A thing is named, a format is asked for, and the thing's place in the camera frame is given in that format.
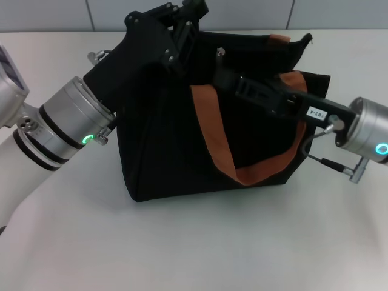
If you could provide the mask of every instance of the silver cylinder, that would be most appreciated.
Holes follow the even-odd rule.
[[[43,107],[62,133],[81,146],[87,143],[86,137],[93,138],[114,119],[78,77],[74,77]]]
[[[350,108],[358,116],[342,148],[375,162],[388,162],[388,107],[359,97]]]

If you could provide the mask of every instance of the bag handle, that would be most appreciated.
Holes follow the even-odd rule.
[[[307,92],[301,72],[280,74],[280,78],[291,88]],[[294,142],[286,152],[254,165],[236,169],[222,123],[216,90],[211,85],[193,85],[191,90],[207,150],[214,165],[225,175],[242,185],[251,186],[283,171],[294,159],[306,131],[306,123],[302,121],[298,123]]]

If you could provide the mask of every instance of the printed label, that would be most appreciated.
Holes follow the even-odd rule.
[[[312,117],[312,118],[324,121],[325,118],[326,118],[327,112],[323,111],[321,109],[318,109],[318,108],[310,106],[308,111],[307,111],[307,113],[306,113],[306,115],[309,116],[309,117]]]

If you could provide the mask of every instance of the black cable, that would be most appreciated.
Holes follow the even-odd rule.
[[[320,132],[320,133],[317,133],[316,135],[312,135],[310,136],[309,138],[307,138],[304,143],[302,144],[302,154],[310,159],[313,159],[317,162],[321,162],[322,160],[317,158],[316,156],[313,156],[313,155],[310,155],[306,152],[306,147],[307,145],[313,141],[313,139],[315,138],[320,138],[321,136],[324,136],[326,133],[325,132]]]

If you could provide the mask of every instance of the white label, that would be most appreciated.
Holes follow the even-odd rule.
[[[327,112],[323,111],[323,110],[320,110],[318,108],[310,106],[310,108],[308,109],[306,115],[309,116],[309,117],[316,118],[316,119],[324,121],[325,118],[326,118]]]

